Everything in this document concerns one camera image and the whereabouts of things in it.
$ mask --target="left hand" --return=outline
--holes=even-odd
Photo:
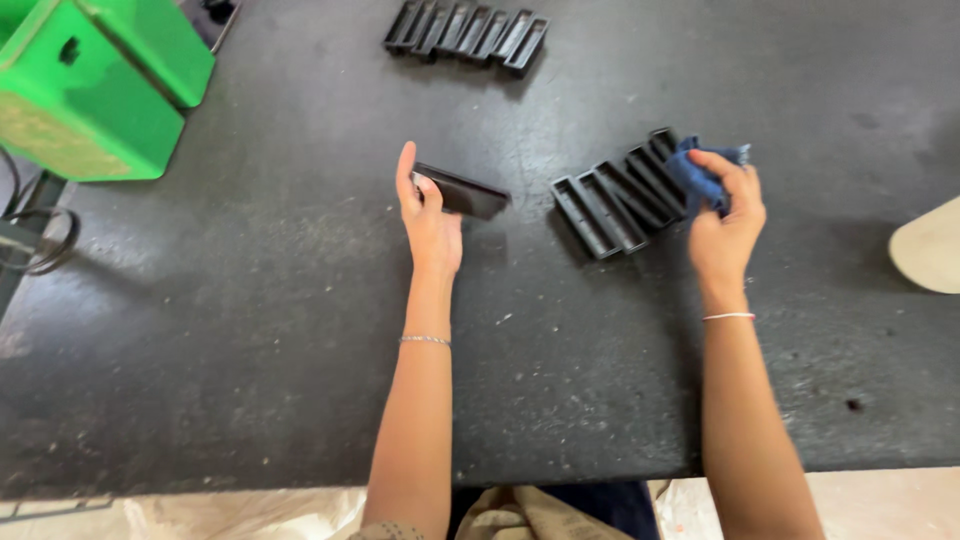
[[[464,252],[462,216],[443,212],[444,196],[432,180],[420,177],[420,185],[414,186],[410,176],[416,157],[417,145],[407,142],[396,164],[396,195],[410,238],[414,273],[452,282]],[[417,188],[423,193],[422,203]]]

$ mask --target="forearm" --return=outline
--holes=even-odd
[[[453,280],[415,273],[404,335],[450,339]],[[398,521],[442,540],[450,513],[452,429],[450,349],[400,345],[394,383],[373,452],[364,524]]]
[[[738,286],[702,289],[707,314],[749,311]],[[821,538],[753,321],[729,317],[705,326],[704,468],[727,537]]]

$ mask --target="silver bracelet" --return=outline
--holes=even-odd
[[[404,335],[400,338],[400,343],[404,341],[432,341],[434,343],[440,343],[441,345],[450,346],[450,342],[445,339],[440,339],[439,337],[430,337],[428,335]]]

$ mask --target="white floor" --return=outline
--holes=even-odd
[[[960,538],[960,468],[807,475],[827,537]],[[719,540],[704,479],[652,482],[664,540]],[[363,488],[239,492],[116,501],[74,516],[0,525],[0,540],[346,540]],[[73,506],[24,503],[21,514]],[[0,516],[12,503],[0,504]]]

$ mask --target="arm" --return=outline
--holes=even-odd
[[[756,170],[716,154],[690,159],[716,173],[731,195],[722,220],[704,210],[690,229],[706,315],[747,312],[743,280],[766,220]],[[749,318],[704,322],[704,469],[727,538],[824,538],[804,468],[780,420]]]
[[[450,295],[462,253],[460,216],[441,211],[443,197],[429,179],[410,181],[417,147],[403,147],[396,192],[410,238],[414,276],[403,335],[450,340]],[[363,525],[396,521],[443,540],[450,519],[452,412],[450,348],[404,341],[394,384],[373,450]]]

